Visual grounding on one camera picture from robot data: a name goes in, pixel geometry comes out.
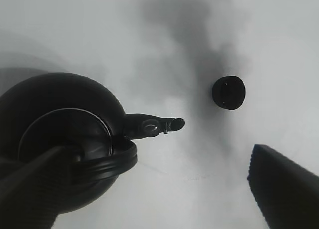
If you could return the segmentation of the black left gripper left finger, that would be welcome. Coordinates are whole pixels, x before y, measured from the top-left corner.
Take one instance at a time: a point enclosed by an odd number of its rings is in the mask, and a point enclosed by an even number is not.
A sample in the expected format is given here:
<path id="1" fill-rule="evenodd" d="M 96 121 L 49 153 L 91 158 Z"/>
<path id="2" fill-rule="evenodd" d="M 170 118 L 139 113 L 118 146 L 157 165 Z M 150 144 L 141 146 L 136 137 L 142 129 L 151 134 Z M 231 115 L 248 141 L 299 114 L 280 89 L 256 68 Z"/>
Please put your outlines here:
<path id="1" fill-rule="evenodd" d="M 50 229 L 65 199 L 65 148 L 28 163 L 0 161 L 0 227 Z"/>

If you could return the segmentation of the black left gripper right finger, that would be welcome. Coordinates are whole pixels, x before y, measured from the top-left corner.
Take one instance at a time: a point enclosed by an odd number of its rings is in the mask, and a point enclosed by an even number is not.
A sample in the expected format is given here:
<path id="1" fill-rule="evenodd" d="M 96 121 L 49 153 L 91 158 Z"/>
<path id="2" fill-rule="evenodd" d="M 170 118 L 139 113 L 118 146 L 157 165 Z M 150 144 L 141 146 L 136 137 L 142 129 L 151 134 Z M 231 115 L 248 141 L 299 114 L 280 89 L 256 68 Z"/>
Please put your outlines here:
<path id="1" fill-rule="evenodd" d="M 267 145 L 254 145 L 249 187 L 271 229 L 319 227 L 319 178 Z"/>

